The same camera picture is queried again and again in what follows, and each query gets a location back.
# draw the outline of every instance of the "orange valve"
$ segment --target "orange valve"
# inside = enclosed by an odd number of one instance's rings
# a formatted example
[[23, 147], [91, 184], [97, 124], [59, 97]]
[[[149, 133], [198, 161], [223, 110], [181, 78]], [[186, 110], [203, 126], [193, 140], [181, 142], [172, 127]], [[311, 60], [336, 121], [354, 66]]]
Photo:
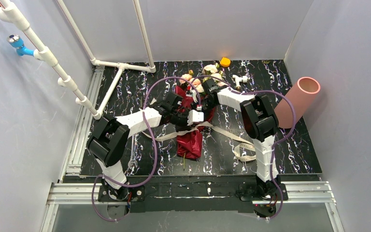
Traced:
[[220, 60], [220, 65], [223, 67], [228, 67], [231, 64], [231, 60], [229, 60], [227, 57], [223, 57]]

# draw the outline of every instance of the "black marble table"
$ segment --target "black marble table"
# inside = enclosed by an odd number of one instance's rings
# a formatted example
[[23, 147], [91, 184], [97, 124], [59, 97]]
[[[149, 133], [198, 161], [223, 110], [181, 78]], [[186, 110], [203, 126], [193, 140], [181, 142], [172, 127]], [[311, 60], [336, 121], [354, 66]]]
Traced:
[[[139, 111], [140, 98], [145, 97], [148, 88], [157, 80], [167, 76], [181, 76], [194, 71], [194, 76], [201, 74], [202, 68], [215, 61], [181, 61], [181, 62], [156, 62], [156, 73], [145, 73], [139, 71], [125, 71], [113, 92], [106, 107], [106, 114], [122, 116]], [[135, 65], [146, 65], [144, 63], [133, 63]], [[292, 86], [282, 60], [235, 60], [228, 68], [220, 68], [224, 71], [226, 80], [233, 83], [233, 74], [238, 76], [247, 75], [249, 83], [242, 87], [245, 91], [271, 89], [286, 94]], [[106, 67], [96, 103], [100, 105], [106, 91], [113, 81], [116, 68]], [[168, 91], [174, 91], [179, 83], [168, 80], [160, 83], [150, 94], [151, 98], [162, 98]], [[269, 95], [273, 107], [278, 99]], [[218, 106], [212, 124], [238, 135], [250, 141], [246, 134], [241, 113], [226, 107]], [[174, 125], [164, 125], [154, 129], [156, 136], [175, 132]], [[276, 139], [281, 139], [288, 132], [280, 129]], [[238, 142], [218, 134], [209, 128], [202, 131], [202, 153], [198, 161], [186, 159], [185, 170], [183, 169], [183, 158], [176, 155], [177, 142], [175, 139], [158, 143], [158, 166], [154, 175], [179, 176], [179, 175], [253, 175], [256, 172], [256, 161], [240, 162], [234, 157], [233, 149]], [[152, 170], [153, 149], [151, 139], [143, 134], [134, 136], [135, 144], [132, 146], [129, 139], [126, 151], [121, 159], [126, 175], [149, 175]], [[128, 167], [131, 150], [137, 160], [137, 167]], [[253, 155], [254, 152], [242, 150], [242, 155]], [[322, 173], [314, 147], [309, 137], [303, 118], [297, 123], [293, 136], [275, 148], [276, 165], [282, 174], [320, 174]], [[86, 150], [82, 162], [81, 176], [94, 176], [101, 173], [100, 166], [94, 157]]]

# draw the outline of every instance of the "red cloth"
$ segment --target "red cloth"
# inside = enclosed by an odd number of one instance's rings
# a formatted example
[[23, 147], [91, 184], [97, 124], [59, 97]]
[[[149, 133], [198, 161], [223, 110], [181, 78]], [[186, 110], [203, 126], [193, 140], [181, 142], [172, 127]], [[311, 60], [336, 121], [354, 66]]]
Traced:
[[[187, 97], [184, 90], [179, 86], [175, 87], [175, 92], [183, 97], [183, 102], [181, 106], [187, 109], [191, 108], [191, 103], [193, 102], [192, 97]], [[210, 112], [207, 121], [211, 121], [214, 116], [214, 109]], [[189, 132], [185, 135], [177, 136], [177, 155], [180, 157], [185, 156], [187, 159], [198, 159], [201, 157], [202, 150], [202, 131], [204, 127], [198, 127], [198, 130]]]

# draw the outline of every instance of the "terracotta tube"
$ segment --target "terracotta tube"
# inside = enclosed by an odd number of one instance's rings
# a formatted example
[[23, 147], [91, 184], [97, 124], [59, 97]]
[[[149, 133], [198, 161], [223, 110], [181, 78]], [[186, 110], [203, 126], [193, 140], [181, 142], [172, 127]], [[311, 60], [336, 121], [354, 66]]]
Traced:
[[[311, 77], [301, 77], [285, 95], [294, 105], [297, 114], [296, 123], [314, 101], [321, 90], [320, 84]], [[275, 114], [278, 118], [279, 127], [288, 129], [292, 127], [292, 113], [288, 103], [281, 100], [276, 106]]]

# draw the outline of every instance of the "blue faucet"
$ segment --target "blue faucet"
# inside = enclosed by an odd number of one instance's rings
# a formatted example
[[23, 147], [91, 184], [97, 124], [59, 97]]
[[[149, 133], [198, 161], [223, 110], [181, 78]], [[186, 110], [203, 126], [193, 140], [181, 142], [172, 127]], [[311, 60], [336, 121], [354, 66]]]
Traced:
[[33, 56], [33, 50], [27, 49], [25, 47], [25, 44], [23, 43], [23, 40], [18, 35], [10, 35], [7, 39], [9, 44], [16, 48], [16, 53], [18, 56], [28, 55]]

